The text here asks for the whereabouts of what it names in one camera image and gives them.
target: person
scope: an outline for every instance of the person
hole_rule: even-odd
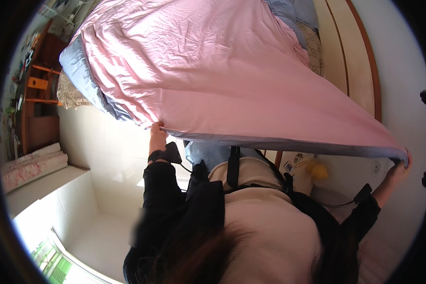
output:
[[[161,126],[151,127],[150,154],[166,149]],[[412,166],[408,152],[408,166],[392,167],[339,224],[260,151],[188,142],[185,152],[187,192],[167,160],[144,171],[146,211],[124,261],[129,284],[356,283],[358,244]]]

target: bed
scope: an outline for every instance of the bed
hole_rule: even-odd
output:
[[[60,63],[98,109],[180,139],[407,161],[360,23],[344,0],[106,0]]]

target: wooden chair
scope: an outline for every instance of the wooden chair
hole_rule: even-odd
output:
[[[56,95],[57,86],[58,86],[58,77],[55,79],[56,83],[55,83],[55,89],[54,89],[54,93],[53,93],[54,97],[53,98],[51,98],[51,88],[52,88],[52,82],[54,80],[53,75],[54,74],[60,75],[60,72],[54,70],[53,68],[46,68],[46,67],[35,65],[35,64],[33,64],[32,67],[35,68],[35,69],[46,71],[48,73],[47,80],[42,79],[42,78],[37,78],[37,77],[29,77],[28,85],[27,85],[28,88],[35,88],[35,89],[44,90],[44,98],[43,99],[40,99],[40,98],[24,98],[24,101],[59,105],[60,102],[58,101],[57,95]]]

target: hand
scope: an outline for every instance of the hand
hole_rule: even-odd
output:
[[[394,165],[387,172],[386,177],[383,180],[384,183],[388,183],[391,186],[396,186],[407,178],[410,172],[410,169],[412,168],[412,155],[410,154],[409,151],[407,151],[407,156],[408,156],[407,167],[404,166],[404,161],[401,161],[398,164]]]
[[[152,124],[150,129],[150,147],[148,155],[152,154],[156,150],[166,150],[166,138],[169,136],[167,132],[161,130],[161,126],[164,124],[160,121]]]
[[[404,162],[401,161],[398,164],[394,165],[387,173],[383,182],[377,186],[376,190],[372,193],[377,204],[382,208],[388,198],[390,198],[393,190],[396,189],[396,186],[403,180],[405,180],[412,168],[412,155],[407,151],[408,165],[404,167]]]

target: floor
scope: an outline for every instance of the floor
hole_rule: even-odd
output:
[[[149,131],[129,122],[115,120],[93,106],[77,110],[58,107],[60,145],[70,163],[91,169],[99,211],[132,219],[143,203],[143,170],[147,166]],[[184,156],[182,140],[175,141],[183,165],[191,168]],[[175,165],[178,184],[187,186],[189,173]]]

